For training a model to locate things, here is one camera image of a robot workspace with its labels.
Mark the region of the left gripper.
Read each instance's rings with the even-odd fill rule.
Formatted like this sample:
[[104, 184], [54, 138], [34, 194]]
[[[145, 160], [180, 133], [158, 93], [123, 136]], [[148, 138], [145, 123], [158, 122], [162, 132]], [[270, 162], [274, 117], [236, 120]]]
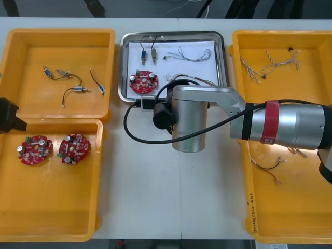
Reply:
[[26, 131], [27, 123], [16, 116], [18, 106], [5, 97], [1, 97], [1, 134], [12, 129]]

